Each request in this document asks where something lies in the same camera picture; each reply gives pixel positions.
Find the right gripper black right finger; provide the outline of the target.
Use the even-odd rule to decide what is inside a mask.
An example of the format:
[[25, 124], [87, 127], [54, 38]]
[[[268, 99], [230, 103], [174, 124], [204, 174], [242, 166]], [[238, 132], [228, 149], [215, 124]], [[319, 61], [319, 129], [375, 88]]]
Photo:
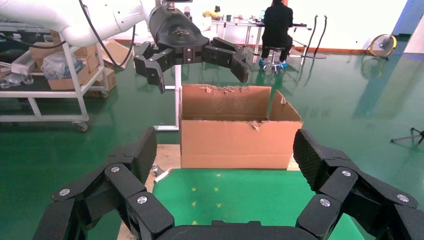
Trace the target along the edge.
[[299, 129], [293, 157], [315, 192], [297, 218], [297, 228], [326, 240], [346, 214], [377, 240], [423, 239], [424, 213], [417, 200], [365, 173], [342, 150], [321, 145]]

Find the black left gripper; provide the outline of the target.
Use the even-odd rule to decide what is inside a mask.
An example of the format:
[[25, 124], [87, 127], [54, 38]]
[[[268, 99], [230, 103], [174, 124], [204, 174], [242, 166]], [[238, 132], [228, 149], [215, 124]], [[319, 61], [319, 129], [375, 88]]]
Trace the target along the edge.
[[161, 94], [166, 90], [164, 72], [174, 65], [202, 61], [230, 69], [241, 83], [247, 82], [249, 67], [243, 49], [219, 37], [210, 41], [180, 10], [155, 8], [148, 28], [157, 47], [149, 41], [142, 43], [133, 62], [136, 73], [145, 77], [149, 85], [157, 86]]

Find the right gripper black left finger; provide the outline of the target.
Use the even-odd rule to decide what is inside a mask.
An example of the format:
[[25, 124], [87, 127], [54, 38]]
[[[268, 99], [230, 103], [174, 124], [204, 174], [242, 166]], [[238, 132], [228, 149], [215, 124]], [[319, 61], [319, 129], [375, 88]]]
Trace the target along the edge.
[[158, 239], [175, 220], [145, 185], [157, 148], [156, 130], [148, 127], [138, 141], [116, 147], [97, 169], [60, 187], [33, 238], [85, 240], [103, 216], [116, 211], [136, 239]]

